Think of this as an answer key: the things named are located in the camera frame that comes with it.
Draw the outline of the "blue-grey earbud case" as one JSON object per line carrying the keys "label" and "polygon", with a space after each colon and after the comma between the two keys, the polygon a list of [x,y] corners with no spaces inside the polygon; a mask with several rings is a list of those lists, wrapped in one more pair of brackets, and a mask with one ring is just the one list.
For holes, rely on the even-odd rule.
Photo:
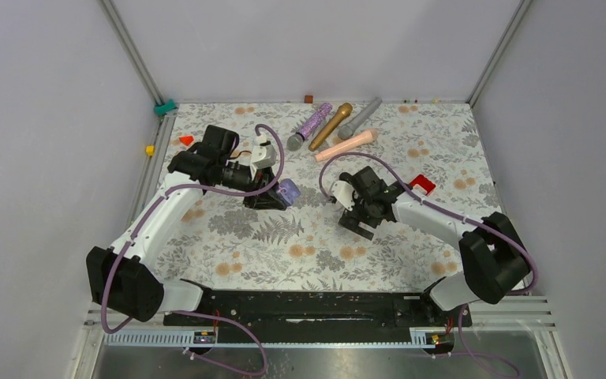
{"label": "blue-grey earbud case", "polygon": [[298,186],[290,178],[286,178],[279,183],[276,193],[287,207],[293,206],[296,200],[301,196],[301,191]]}

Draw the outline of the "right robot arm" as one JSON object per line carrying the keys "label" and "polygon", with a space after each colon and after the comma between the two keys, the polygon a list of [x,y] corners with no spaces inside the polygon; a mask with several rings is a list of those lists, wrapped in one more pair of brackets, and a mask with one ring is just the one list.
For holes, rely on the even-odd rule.
{"label": "right robot arm", "polygon": [[368,240],[388,221],[417,227],[457,249],[462,271],[424,291],[421,315],[429,324],[441,325],[463,304],[498,303],[532,272],[521,240],[504,214],[471,220],[425,196],[411,197],[411,189],[399,182],[388,185],[365,167],[356,174],[340,174],[331,186],[331,199],[344,208],[339,225]]}

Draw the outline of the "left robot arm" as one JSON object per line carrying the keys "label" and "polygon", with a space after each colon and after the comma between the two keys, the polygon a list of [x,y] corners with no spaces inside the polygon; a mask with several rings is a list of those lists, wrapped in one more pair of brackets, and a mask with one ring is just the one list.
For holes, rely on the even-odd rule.
{"label": "left robot arm", "polygon": [[209,125],[204,135],[170,161],[153,198],[127,230],[109,247],[93,247],[86,257],[92,301],[100,307],[105,332],[120,330],[107,319],[110,310],[132,320],[149,321],[159,312],[178,312],[196,325],[213,314],[205,288],[184,280],[163,280],[153,267],[170,239],[174,225],[207,193],[241,197],[252,209],[285,210],[292,205],[281,186],[285,148],[277,133],[255,127],[249,163],[233,158],[240,136]]}

